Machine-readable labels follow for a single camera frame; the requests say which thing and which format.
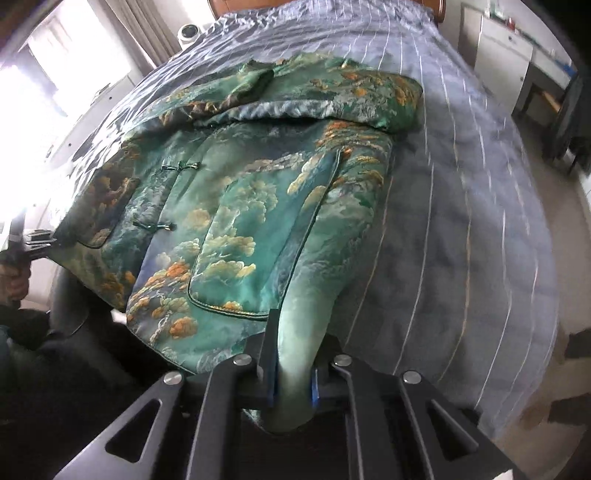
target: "white desk drawer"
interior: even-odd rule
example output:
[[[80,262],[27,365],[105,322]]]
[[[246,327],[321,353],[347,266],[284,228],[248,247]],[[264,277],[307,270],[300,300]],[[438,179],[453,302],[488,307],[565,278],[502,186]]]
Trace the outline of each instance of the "white desk drawer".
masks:
[[[481,37],[474,71],[509,113],[515,108],[530,63],[490,37]]]
[[[482,34],[517,52],[527,60],[531,59],[534,47],[517,33],[512,32],[494,20],[482,18]]]
[[[565,89],[570,82],[569,75],[561,69],[556,62],[545,55],[537,48],[534,50],[534,54],[531,58],[531,62],[537,66],[542,72],[548,77],[554,80],[558,85]]]

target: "floor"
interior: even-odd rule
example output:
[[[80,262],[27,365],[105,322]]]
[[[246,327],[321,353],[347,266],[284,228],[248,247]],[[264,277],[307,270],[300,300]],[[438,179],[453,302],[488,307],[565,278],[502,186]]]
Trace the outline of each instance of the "floor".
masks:
[[[591,392],[591,359],[565,360],[563,355],[569,334],[591,327],[591,215],[583,206],[576,176],[566,177],[541,159],[540,128],[529,119],[519,121],[518,127],[552,235],[560,327],[540,388],[497,444],[531,480],[551,480],[586,430],[549,423],[547,416],[553,400]]]

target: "hand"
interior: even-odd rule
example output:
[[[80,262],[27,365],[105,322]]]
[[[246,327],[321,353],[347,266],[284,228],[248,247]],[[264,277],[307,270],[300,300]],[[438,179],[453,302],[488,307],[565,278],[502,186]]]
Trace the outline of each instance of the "hand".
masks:
[[[29,293],[31,264],[13,267],[0,264],[0,285],[4,287],[4,295],[10,301],[20,301]]]

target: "window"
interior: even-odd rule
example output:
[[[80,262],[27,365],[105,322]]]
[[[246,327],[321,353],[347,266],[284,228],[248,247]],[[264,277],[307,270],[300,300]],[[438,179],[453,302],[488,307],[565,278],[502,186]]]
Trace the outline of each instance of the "window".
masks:
[[[56,185],[44,169],[51,146],[99,90],[129,71],[86,0],[64,0],[0,70],[1,220],[48,200]]]

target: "desk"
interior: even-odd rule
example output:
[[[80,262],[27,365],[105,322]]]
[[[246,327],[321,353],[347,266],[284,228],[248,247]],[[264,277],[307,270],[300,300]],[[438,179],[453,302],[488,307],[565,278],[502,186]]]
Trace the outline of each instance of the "desk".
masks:
[[[544,50],[465,4],[458,51],[509,111],[519,109],[532,83],[560,96],[570,81]]]

